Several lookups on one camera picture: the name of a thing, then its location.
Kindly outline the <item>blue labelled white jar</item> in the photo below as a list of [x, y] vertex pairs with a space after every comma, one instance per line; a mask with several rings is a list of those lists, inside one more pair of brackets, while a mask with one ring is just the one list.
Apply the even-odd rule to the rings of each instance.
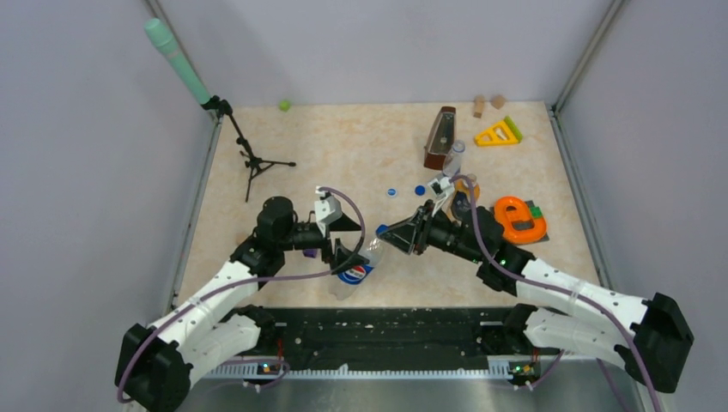
[[329, 283], [328, 292], [337, 300], [346, 300], [381, 263], [384, 255], [384, 243], [378, 237], [372, 238], [368, 245], [360, 251], [360, 257], [367, 261], [355, 264], [350, 269], [335, 275]]

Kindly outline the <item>orange juice bottle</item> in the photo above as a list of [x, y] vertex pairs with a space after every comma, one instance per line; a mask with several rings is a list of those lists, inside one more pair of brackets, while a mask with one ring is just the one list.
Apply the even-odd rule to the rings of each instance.
[[469, 186], [463, 179], [453, 181], [454, 193], [447, 214], [454, 221], [470, 216], [471, 201]]

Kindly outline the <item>clear crushed plastic bottle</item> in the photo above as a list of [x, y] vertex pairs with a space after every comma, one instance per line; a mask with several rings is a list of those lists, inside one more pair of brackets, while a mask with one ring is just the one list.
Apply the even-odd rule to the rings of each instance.
[[465, 150], [466, 145], [462, 140], [455, 140], [452, 143], [441, 169], [443, 176], [451, 178], [460, 173]]

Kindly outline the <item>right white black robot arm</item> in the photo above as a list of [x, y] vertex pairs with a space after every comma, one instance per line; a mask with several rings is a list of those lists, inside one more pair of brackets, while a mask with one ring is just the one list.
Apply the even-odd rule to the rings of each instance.
[[670, 296], [620, 294], [570, 276], [505, 240], [503, 226], [482, 206], [457, 222], [427, 201], [376, 234], [405, 254], [434, 247], [476, 263], [489, 288], [542, 303], [519, 305], [505, 321], [503, 341], [515, 354], [564, 349], [607, 361], [655, 391], [676, 391], [695, 337]]

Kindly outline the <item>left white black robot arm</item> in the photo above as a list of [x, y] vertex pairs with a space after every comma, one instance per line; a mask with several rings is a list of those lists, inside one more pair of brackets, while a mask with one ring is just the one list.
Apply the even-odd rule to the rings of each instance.
[[287, 251], [320, 250], [327, 270], [289, 276], [289, 281], [341, 273], [361, 264], [366, 224], [342, 192], [320, 186], [307, 221], [300, 221], [286, 197], [267, 199], [257, 223], [219, 271], [181, 306], [151, 324], [135, 324], [124, 334], [114, 384], [119, 403], [148, 411], [174, 411], [199, 380], [235, 355], [266, 354], [275, 332], [259, 309], [237, 309], [243, 299], [269, 282]]

